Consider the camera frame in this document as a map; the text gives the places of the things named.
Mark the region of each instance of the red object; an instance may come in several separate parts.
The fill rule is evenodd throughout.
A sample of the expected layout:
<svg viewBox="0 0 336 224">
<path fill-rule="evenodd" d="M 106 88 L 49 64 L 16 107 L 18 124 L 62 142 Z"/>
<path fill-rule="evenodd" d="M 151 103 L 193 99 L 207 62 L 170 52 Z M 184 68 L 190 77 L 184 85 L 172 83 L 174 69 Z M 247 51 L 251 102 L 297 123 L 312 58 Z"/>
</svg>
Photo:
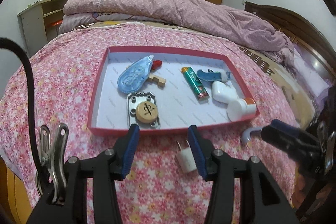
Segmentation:
<svg viewBox="0 0 336 224">
<path fill-rule="evenodd" d="M 157 70 L 161 66 L 162 66 L 162 61 L 161 60 L 154 60 L 153 65 L 151 67 L 151 71 Z"/>
<path fill-rule="evenodd" d="M 91 131 L 92 134 L 96 136 L 102 136 L 102 137 L 107 137 L 107 136 L 114 136 L 114 137 L 120 137 L 124 136 L 127 134 L 128 130 L 124 129 L 112 129 L 112 128 L 97 128 L 95 127 L 93 123 L 93 113 L 95 111 L 95 101 L 96 101 L 96 93 L 97 90 L 99 89 L 99 83 L 100 83 L 100 76 L 103 72 L 104 65 L 106 64 L 108 60 L 108 56 L 110 52 L 151 52 L 152 54 L 155 53 L 168 53 L 168 54 L 181 54 L 181 55 L 191 55 L 191 56 L 199 56 L 199 57 L 205 57 L 205 58 L 211 58 L 211 59 L 218 59 L 221 61 L 224 61 L 225 64 L 228 67 L 228 70 L 231 71 L 232 75 L 235 77 L 237 84 L 241 88 L 241 91 L 243 92 L 244 96 L 246 98 L 253 98 L 250 90 L 248 89 L 247 85 L 245 84 L 244 80 L 240 76 L 238 70 L 235 68 L 235 66 L 231 63 L 229 58 L 225 55 L 220 55 L 220 54 L 215 54 L 212 52 L 201 52 L 197 50 L 190 50 L 186 48 L 173 48 L 173 47 L 155 47 L 155 46 L 115 46 L 115 47 L 108 47 L 104 53 L 104 56 L 101 60 L 100 67 L 98 69 L 97 75 L 95 82 L 93 84 L 93 90 L 91 93 L 91 98 L 90 98 L 90 103 L 89 103 L 89 108 L 87 112 L 87 120 L 86 124 L 89 130 Z M 260 114 L 258 106 L 257 106 L 257 112 L 254 117 L 258 116 Z M 208 125 L 208 126 L 198 126 L 199 130 L 206 130 L 206 129 L 213 129 L 216 127 L 220 127 L 223 125 L 230 125 L 234 124 L 240 121 L 248 121 L 251 120 L 252 118 L 248 119 L 242 119 L 239 121 L 235 122 L 225 122 L 225 123 L 217 123 L 213 125 Z M 140 133 L 141 135 L 164 135 L 164 134 L 185 134 L 188 130 L 188 127 L 184 128 L 172 128 L 172 129 L 141 129 Z"/>
</svg>

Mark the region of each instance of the floral bedsheet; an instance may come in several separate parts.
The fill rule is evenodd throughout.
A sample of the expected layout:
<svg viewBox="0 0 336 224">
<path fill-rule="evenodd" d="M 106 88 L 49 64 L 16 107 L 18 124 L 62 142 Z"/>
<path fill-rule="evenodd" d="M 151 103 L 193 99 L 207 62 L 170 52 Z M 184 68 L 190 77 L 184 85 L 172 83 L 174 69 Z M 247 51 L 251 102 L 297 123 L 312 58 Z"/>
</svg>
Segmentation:
<svg viewBox="0 0 336 224">
<path fill-rule="evenodd" d="M 87 108 L 97 70 L 108 46 L 149 45 L 190 48 L 229 57 L 250 89 L 260 115 L 251 122 L 204 131 L 216 148 L 232 157 L 247 160 L 257 155 L 290 200 L 295 163 L 285 153 L 255 138 L 242 147 L 240 136 L 250 126 L 267 125 L 274 118 L 296 125 L 283 92 L 236 44 L 202 33 L 157 28 L 143 24 L 79 29 L 51 41 L 31 58 L 35 77 L 36 137 L 42 124 L 53 133 L 59 122 L 69 126 L 65 159 L 94 157 L 112 147 L 115 138 L 96 137 L 86 126 Z M 25 184 L 30 203 L 39 196 L 36 169 L 31 156 L 27 119 L 27 91 L 23 67 L 8 82 L 0 101 L 0 151 Z M 174 157 L 186 135 L 140 137 L 130 174 L 116 182 L 122 220 L 131 223 L 201 224 L 204 222 L 211 182 L 197 172 L 184 175 Z M 239 196 L 239 182 L 235 184 Z M 88 182 L 88 223 L 94 223 L 92 180 Z M 238 223 L 239 202 L 235 202 L 234 223 Z"/>
</svg>

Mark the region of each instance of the shallow cardboard tray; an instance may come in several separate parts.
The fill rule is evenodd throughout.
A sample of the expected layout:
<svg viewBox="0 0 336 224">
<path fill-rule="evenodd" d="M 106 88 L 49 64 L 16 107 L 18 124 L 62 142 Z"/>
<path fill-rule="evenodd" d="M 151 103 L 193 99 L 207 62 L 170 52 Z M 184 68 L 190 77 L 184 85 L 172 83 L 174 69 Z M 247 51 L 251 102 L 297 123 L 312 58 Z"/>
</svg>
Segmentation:
<svg viewBox="0 0 336 224">
<path fill-rule="evenodd" d="M 192 67 L 195 72 L 199 69 L 230 71 L 238 96 L 252 98 L 238 71 L 224 55 L 170 47 L 109 47 L 102 58 L 89 103 L 87 125 L 93 134 L 121 136 L 127 133 L 127 95 L 118 90 L 117 80 L 127 66 L 150 54 L 155 60 L 162 60 L 162 67 L 154 74 L 167 82 L 164 88 L 145 82 L 140 90 L 156 96 L 161 122 L 158 129 L 140 128 L 142 134 L 186 133 L 192 124 L 201 130 L 232 123 L 226 113 L 227 104 L 213 100 L 210 83 L 203 82 L 210 99 L 206 102 L 197 100 L 181 73 L 185 66 Z"/>
</svg>

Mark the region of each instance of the metal plate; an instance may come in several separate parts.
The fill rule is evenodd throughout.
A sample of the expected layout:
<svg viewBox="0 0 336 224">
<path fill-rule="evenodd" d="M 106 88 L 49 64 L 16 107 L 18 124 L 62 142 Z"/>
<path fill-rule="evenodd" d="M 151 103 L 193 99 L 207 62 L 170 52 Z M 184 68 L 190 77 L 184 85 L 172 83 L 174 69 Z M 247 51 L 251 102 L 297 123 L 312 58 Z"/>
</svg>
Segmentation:
<svg viewBox="0 0 336 224">
<path fill-rule="evenodd" d="M 147 128 L 147 129 L 159 129 L 160 128 L 160 110 L 159 115 L 157 116 L 157 119 L 150 123 L 142 123 L 140 122 L 136 116 L 135 116 L 135 109 L 137 108 L 138 104 L 142 102 L 152 102 L 153 104 L 158 107 L 156 103 L 155 95 L 151 92 L 133 92 L 127 95 L 127 117 L 128 117 L 128 127 L 131 126 L 131 124 L 136 123 L 139 125 L 140 128 Z"/>
</svg>

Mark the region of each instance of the round wooden disc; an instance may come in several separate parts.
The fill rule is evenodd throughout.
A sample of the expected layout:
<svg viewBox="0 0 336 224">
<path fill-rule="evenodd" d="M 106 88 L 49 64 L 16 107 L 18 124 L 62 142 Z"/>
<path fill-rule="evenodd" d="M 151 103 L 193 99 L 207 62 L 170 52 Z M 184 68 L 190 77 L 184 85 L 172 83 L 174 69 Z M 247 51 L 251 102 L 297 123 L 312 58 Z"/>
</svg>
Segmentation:
<svg viewBox="0 0 336 224">
<path fill-rule="evenodd" d="M 135 109 L 135 115 L 140 122 L 151 123 L 159 115 L 158 108 L 151 102 L 142 102 Z"/>
</svg>

